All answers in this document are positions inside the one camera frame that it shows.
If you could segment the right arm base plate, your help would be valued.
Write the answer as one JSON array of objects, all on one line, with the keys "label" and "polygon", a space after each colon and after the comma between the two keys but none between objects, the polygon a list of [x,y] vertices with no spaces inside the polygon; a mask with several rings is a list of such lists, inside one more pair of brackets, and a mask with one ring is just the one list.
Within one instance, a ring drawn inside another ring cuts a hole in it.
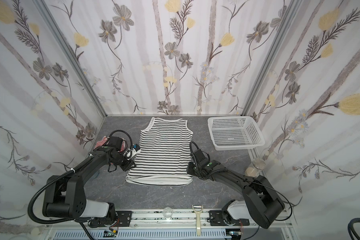
[{"label": "right arm base plate", "polygon": [[210,223],[211,226],[249,226],[250,221],[248,219],[233,219],[228,212],[222,210],[210,210],[209,217],[207,218],[207,222]]}]

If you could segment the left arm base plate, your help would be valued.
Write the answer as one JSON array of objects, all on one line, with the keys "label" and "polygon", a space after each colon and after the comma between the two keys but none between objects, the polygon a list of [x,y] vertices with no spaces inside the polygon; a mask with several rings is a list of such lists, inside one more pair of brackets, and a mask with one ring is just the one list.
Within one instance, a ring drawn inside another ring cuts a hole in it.
[{"label": "left arm base plate", "polygon": [[90,228],[100,227],[129,227],[132,220],[132,211],[116,211],[104,218],[93,218],[88,222]]}]

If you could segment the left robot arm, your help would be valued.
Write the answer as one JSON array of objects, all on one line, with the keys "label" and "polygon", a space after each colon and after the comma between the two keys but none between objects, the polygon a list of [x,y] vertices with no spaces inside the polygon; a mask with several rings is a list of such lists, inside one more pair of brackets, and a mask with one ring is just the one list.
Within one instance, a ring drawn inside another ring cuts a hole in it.
[{"label": "left robot arm", "polygon": [[60,176],[51,176],[46,185],[31,198],[27,214],[38,224],[53,225],[68,221],[94,222],[109,226],[118,219],[112,203],[89,201],[84,186],[103,166],[120,167],[124,172],[136,167],[131,136],[116,137],[113,131],[102,145],[89,153],[76,167]]}]

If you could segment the black white striped tank top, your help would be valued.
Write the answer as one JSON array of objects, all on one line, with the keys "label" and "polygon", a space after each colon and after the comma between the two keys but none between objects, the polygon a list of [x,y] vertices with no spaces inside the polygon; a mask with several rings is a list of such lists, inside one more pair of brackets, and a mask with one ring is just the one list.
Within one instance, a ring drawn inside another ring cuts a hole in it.
[{"label": "black white striped tank top", "polygon": [[186,186],[193,181],[187,173],[191,161],[193,131],[185,119],[153,117],[141,130],[136,167],[129,170],[126,182],[144,186]]}]

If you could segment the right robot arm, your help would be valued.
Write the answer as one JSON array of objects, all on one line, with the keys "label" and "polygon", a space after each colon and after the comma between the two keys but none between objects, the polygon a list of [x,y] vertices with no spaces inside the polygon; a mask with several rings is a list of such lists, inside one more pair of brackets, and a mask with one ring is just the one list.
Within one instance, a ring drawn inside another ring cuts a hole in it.
[{"label": "right robot arm", "polygon": [[241,193],[250,217],[263,229],[268,229],[285,209],[283,195],[263,176],[249,177],[229,170],[191,141],[191,161],[187,173],[203,181],[215,181]]}]

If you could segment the red white striped tank top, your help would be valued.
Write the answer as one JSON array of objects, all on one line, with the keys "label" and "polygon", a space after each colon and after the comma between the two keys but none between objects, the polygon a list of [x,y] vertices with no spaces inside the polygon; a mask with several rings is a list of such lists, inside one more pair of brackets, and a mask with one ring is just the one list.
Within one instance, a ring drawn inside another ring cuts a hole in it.
[{"label": "red white striped tank top", "polygon": [[127,148],[127,142],[126,140],[119,137],[104,136],[100,141],[96,143],[94,150],[101,146],[114,147],[118,152],[123,152]]}]

